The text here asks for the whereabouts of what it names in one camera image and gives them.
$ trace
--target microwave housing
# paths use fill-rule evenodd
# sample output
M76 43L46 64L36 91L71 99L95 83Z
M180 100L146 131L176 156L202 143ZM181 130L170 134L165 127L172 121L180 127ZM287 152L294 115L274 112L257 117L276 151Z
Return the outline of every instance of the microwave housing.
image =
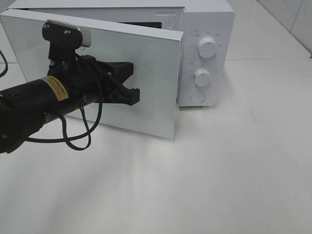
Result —
M183 32L177 102L216 104L235 16L225 0L17 0L9 9Z

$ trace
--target yellow label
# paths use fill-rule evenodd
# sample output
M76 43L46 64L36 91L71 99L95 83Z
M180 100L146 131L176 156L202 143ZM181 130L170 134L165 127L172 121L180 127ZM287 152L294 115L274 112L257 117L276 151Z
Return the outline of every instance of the yellow label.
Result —
M65 89L64 85L56 77L48 76L42 78L42 80L50 86L55 96L57 97L58 101L63 101L69 98L68 92Z

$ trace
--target open microwave door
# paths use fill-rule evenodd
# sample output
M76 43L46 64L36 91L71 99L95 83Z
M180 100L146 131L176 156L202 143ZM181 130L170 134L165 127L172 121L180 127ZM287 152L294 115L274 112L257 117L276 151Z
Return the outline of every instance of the open microwave door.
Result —
M104 62L133 63L134 74L124 86L140 89L140 102L133 106L104 104L101 122L174 137L182 32L16 9L9 9L0 17L26 81L47 75L50 44L41 32L47 20L90 30L91 46L81 47L77 54ZM98 104L86 106L85 111L87 118L94 121ZM81 116L77 111L71 115Z

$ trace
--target microwave top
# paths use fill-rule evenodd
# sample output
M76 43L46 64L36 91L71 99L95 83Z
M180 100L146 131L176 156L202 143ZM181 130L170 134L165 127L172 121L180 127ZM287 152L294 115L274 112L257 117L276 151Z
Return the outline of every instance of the microwave top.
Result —
M181 7L186 12L232 12L226 0L17 0L9 8L145 8Z

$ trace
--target power knob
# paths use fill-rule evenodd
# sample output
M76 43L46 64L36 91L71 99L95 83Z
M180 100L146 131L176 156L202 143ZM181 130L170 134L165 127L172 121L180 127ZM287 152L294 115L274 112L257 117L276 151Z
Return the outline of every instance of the power knob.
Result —
M198 43L199 55L203 58L210 58L216 54L216 42L212 37L205 37Z
M199 87L205 87L210 84L211 75L206 69L199 69L194 73L194 83Z

